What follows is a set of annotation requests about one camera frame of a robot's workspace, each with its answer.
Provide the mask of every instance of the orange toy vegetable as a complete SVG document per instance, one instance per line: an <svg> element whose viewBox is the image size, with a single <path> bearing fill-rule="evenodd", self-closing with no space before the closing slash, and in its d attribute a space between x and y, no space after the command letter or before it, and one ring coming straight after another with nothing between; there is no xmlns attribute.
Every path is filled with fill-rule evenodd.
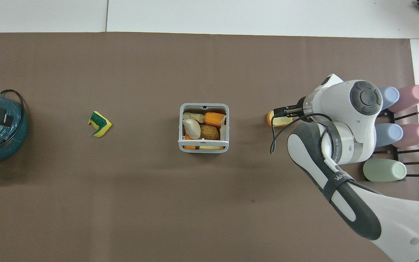
<svg viewBox="0 0 419 262"><path fill-rule="evenodd" d="M221 127L221 121L226 117L225 114L219 114L214 112L208 112L205 114L205 123L212 126Z"/></svg>
<svg viewBox="0 0 419 262"><path fill-rule="evenodd" d="M191 140L190 136L185 134L185 140ZM196 149L196 146L183 146L184 149Z"/></svg>

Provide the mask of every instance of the green and yellow toy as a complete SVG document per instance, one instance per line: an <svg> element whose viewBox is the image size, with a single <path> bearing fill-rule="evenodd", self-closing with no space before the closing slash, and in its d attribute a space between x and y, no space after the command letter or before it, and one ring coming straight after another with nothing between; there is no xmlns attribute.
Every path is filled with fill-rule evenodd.
<svg viewBox="0 0 419 262"><path fill-rule="evenodd" d="M93 136L96 136L97 138L102 137L113 125L108 119L98 113L98 111L93 112L92 116L90 117L90 121L88 121L88 124L91 124L96 130L98 130L93 133Z"/></svg>

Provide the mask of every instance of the velcro strap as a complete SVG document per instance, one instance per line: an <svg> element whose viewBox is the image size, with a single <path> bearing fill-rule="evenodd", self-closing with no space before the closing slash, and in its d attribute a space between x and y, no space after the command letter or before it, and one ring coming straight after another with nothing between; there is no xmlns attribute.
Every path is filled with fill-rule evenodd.
<svg viewBox="0 0 419 262"><path fill-rule="evenodd" d="M355 181L354 178L345 171L337 171L333 176L329 177L323 188L323 196L328 202L331 202L332 194L334 194L337 187L339 187L340 184L346 182L347 180Z"/></svg>

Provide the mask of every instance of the green cup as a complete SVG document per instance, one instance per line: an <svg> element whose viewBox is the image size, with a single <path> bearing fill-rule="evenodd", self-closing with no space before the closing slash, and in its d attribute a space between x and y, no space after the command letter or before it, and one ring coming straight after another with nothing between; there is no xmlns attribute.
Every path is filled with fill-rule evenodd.
<svg viewBox="0 0 419 262"><path fill-rule="evenodd" d="M404 178L407 168L391 159L368 159L363 165L364 176L373 182L391 182Z"/></svg>

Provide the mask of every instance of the pink cup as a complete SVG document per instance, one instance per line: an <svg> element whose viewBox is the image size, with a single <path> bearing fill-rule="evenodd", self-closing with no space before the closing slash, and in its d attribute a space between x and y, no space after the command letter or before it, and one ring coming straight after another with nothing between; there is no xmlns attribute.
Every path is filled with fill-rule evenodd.
<svg viewBox="0 0 419 262"><path fill-rule="evenodd" d="M394 113L416 106L419 103L419 85L406 86L399 89L399 99L388 109Z"/></svg>
<svg viewBox="0 0 419 262"><path fill-rule="evenodd" d="M419 124L403 124L400 126L404 135L393 143L394 147L402 148L419 144Z"/></svg>

